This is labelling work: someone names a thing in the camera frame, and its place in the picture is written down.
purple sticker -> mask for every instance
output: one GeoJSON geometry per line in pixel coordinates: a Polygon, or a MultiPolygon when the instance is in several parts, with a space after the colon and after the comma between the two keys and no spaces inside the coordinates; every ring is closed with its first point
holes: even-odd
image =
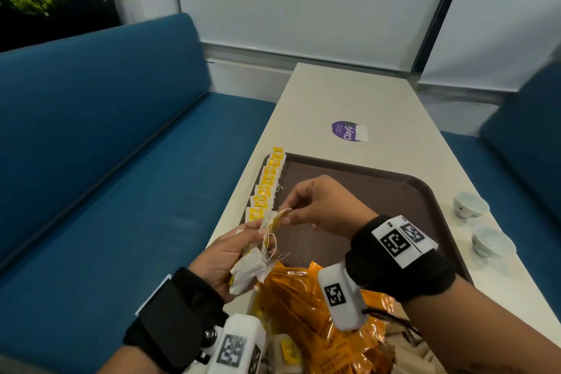
{"type": "Polygon", "coordinates": [[[353,122],[335,122],[331,125],[331,130],[336,136],[345,141],[358,142],[356,136],[356,123],[353,122]]]}

blue sofa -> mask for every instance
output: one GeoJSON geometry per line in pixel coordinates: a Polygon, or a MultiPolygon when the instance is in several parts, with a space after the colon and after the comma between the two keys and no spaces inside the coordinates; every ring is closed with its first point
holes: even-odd
{"type": "Polygon", "coordinates": [[[538,72],[481,128],[443,132],[561,320],[561,64],[538,72]]]}
{"type": "Polygon", "coordinates": [[[0,354],[96,371],[205,248],[275,107],[209,86],[186,14],[0,55],[0,354]]]}

cable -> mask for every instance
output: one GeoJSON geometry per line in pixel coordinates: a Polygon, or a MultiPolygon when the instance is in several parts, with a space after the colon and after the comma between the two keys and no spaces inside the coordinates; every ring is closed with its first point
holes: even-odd
{"type": "Polygon", "coordinates": [[[404,320],[403,318],[399,318],[399,317],[397,317],[393,314],[389,314],[388,312],[386,312],[383,309],[376,309],[376,308],[368,307],[367,309],[363,309],[362,313],[363,314],[368,314],[368,315],[373,316],[374,318],[377,318],[377,319],[382,320],[382,321],[390,321],[390,322],[395,322],[395,323],[401,324],[405,328],[408,328],[409,330],[413,331],[413,333],[415,333],[419,337],[422,337],[421,333],[418,332],[417,328],[413,327],[413,324],[411,324],[410,321],[404,320]]]}

white teacup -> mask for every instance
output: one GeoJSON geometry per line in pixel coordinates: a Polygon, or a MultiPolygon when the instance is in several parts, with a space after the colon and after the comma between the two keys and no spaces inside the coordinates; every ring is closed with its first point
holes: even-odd
{"type": "Polygon", "coordinates": [[[454,197],[452,208],[454,214],[462,219],[479,217],[489,211],[487,201],[478,195],[462,191],[454,197]]]}
{"type": "Polygon", "coordinates": [[[512,240],[498,229],[478,225],[471,236],[473,251],[483,258],[503,257],[516,254],[516,246],[512,240]]]}

black plant pot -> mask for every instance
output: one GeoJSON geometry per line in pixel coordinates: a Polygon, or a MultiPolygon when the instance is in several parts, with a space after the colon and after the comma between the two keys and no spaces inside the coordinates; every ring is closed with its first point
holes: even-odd
{"type": "Polygon", "coordinates": [[[121,25],[115,0],[66,0],[49,16],[0,6],[0,52],[121,25]]]}

